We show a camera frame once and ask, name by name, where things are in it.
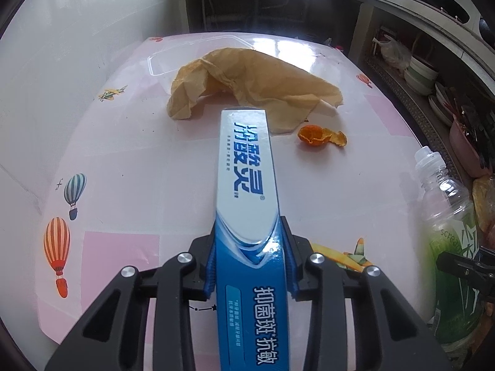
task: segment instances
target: plastic container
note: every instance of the plastic container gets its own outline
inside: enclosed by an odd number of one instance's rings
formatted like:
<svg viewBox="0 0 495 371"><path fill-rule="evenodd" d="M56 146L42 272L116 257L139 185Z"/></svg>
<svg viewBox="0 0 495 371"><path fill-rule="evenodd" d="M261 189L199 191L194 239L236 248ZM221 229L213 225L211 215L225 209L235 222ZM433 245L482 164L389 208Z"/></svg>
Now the plastic container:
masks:
<svg viewBox="0 0 495 371"><path fill-rule="evenodd" d="M169 95L172 81L175 79L179 69L185 64L203 57L212 50L224 47L253 49L251 44L234 35L207 37L200 42L195 41L194 49L191 49L191 44L184 43L164 49L148 57L149 73L159 77L160 84Z"/></svg>
<svg viewBox="0 0 495 371"><path fill-rule="evenodd" d="M478 240L474 205L467 188L449 177L440 153L425 146L416 152L415 159L425 190L421 202L423 235L433 263L443 251L473 259ZM433 332L451 358L463 358L482 312L478 291L436 267L435 276Z"/></svg>

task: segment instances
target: table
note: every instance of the table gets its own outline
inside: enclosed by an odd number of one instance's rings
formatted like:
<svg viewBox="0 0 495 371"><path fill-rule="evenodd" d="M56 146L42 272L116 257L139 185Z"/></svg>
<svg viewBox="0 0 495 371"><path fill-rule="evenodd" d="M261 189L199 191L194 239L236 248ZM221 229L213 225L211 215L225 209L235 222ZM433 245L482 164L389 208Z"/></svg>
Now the table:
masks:
<svg viewBox="0 0 495 371"><path fill-rule="evenodd" d="M165 105L180 65L227 46L271 54L341 89L342 106L319 105L308 120L343 131L345 148L329 144L314 150L296 132L271 139L281 214L294 234L341 252L353 252L363 237L366 258L380 266L423 319L431 316L432 280L416 218L421 186L414 153L420 145L392 103L375 85L361 81L361 71L336 49L259 34L187 34L149 38L139 46L95 96L68 142L37 237L39 322L53 340L64 338L123 266L160 266L186 251L193 238L209 233L220 112L237 103L229 94L207 97L183 121L169 118ZM84 174L85 187L69 188L67 196L65 186L81 179L77 174ZM77 217L70 220L68 202L76 199ZM46 225L56 217L70 230L66 298L55 286L43 248ZM199 371L219 367L214 304L214 296L191 303ZM148 320L152 316L153 305ZM289 319L291 366L300 369L309 304L290 300ZM147 330L148 369L152 328ZM350 369L354 350L351 339Z"/></svg>

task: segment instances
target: orange peel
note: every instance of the orange peel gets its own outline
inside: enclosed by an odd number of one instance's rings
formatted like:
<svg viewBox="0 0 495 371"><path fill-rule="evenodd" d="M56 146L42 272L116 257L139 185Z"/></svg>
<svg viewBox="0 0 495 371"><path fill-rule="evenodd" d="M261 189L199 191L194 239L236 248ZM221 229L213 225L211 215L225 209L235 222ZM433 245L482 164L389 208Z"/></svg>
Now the orange peel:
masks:
<svg viewBox="0 0 495 371"><path fill-rule="evenodd" d="M302 127L298 132L298 137L310 146L321 146L327 142L332 142L337 146L346 146L347 144L347 138L342 131L334 132L315 125Z"/></svg>

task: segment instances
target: toothpaste box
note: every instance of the toothpaste box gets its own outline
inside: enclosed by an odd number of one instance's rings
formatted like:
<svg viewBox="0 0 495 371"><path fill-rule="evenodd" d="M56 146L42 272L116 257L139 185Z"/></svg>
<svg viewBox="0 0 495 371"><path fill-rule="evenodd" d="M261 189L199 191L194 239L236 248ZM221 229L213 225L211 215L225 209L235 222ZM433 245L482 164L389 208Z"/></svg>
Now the toothpaste box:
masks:
<svg viewBox="0 0 495 371"><path fill-rule="evenodd" d="M222 371L288 370L283 232L264 110L222 112L215 225Z"/></svg>

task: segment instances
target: kitchen counter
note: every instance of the kitchen counter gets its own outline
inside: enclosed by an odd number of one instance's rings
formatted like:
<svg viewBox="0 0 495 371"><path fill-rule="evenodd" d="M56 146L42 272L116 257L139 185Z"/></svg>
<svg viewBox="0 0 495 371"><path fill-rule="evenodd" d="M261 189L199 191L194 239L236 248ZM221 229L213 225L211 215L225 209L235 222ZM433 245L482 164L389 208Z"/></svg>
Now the kitchen counter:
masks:
<svg viewBox="0 0 495 371"><path fill-rule="evenodd" d="M460 24L420 0L359 0L413 24L456 54L495 94L495 51L472 31L473 24ZM186 2L181 0L182 30L187 25Z"/></svg>

